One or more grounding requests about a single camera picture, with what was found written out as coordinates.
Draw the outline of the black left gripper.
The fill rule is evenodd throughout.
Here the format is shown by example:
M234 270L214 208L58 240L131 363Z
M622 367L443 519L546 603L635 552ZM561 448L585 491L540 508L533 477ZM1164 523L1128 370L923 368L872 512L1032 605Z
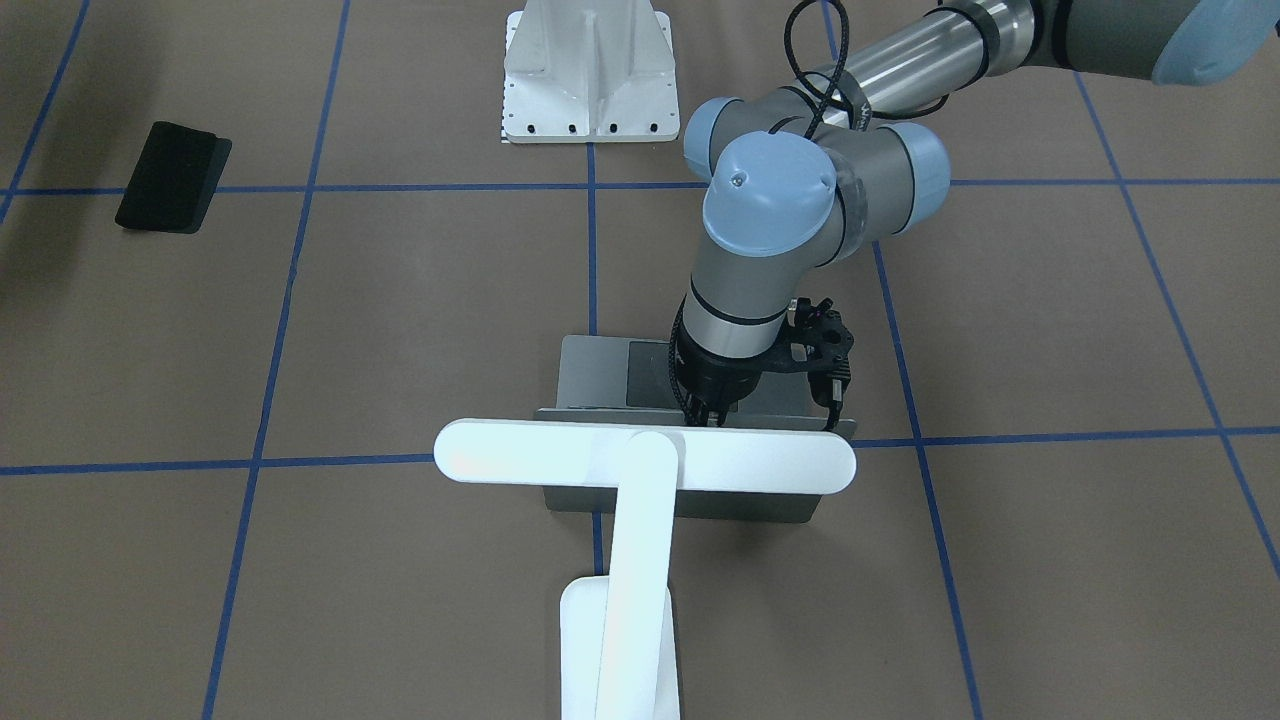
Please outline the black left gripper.
M722 427L732 406L753 393L765 373L805 373L815 405L828 410L823 430L841 421L845 392L851 380L849 356L852 333L833 309L832 299L814 304L794 300L794 322L782 315L768 348L754 357L722 357L695 343L678 307L668 343L668 378L687 427Z

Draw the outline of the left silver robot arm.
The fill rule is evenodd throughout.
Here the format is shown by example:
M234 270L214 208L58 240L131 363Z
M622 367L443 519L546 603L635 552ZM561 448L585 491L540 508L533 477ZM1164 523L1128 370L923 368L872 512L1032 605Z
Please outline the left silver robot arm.
M941 1L918 22L754 101L716 97L684 138L708 183L705 237L675 318L669 386L691 427L722 425L765 374L804 374L836 428L852 334L831 301L797 299L812 269L938 211L948 154L918 118L1021 67L1213 85L1274 35L1275 1Z

